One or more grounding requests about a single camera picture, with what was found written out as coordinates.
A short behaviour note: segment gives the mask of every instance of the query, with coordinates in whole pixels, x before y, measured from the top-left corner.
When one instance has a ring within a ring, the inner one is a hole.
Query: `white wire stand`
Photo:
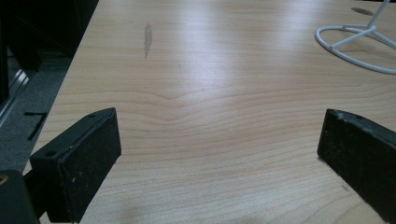
[[[344,59],[347,62],[354,63],[358,66],[374,70],[376,72],[381,72],[381,73],[388,73],[388,74],[393,74],[396,75],[396,69],[391,69],[391,68],[386,68],[386,67],[381,67],[377,65],[373,65],[370,63],[366,63],[363,61],[360,61],[356,58],[353,58],[349,55],[346,55],[345,53],[341,52],[337,48],[361,37],[361,36],[368,36],[371,37],[372,39],[375,39],[379,42],[382,42],[383,44],[386,44],[390,46],[393,49],[396,49],[396,42],[387,38],[384,35],[381,35],[377,30],[375,26],[375,21],[378,19],[379,15],[384,11],[385,7],[388,5],[390,0],[385,0],[381,6],[379,7],[378,11],[374,14],[374,16],[371,18],[370,22],[367,25],[355,25],[355,24],[346,24],[343,26],[324,26],[321,27],[317,30],[317,33],[315,35],[317,41],[319,44],[328,50],[329,52],[333,53],[334,55]],[[347,31],[347,32],[352,32],[355,33],[355,35],[352,35],[346,39],[343,39],[335,44],[329,45],[326,41],[323,40],[323,38],[320,36],[320,33],[323,31],[327,30],[340,30],[340,31]]]

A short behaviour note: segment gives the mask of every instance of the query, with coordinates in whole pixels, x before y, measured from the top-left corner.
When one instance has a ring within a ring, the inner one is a hole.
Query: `wood grain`
[[[316,152],[327,108],[396,130],[396,77],[315,40],[321,26],[370,20],[352,7],[379,4],[101,0],[35,150],[117,108],[122,156],[81,223],[383,223]],[[392,38],[395,9],[378,24]],[[345,50],[396,64],[366,38]]]

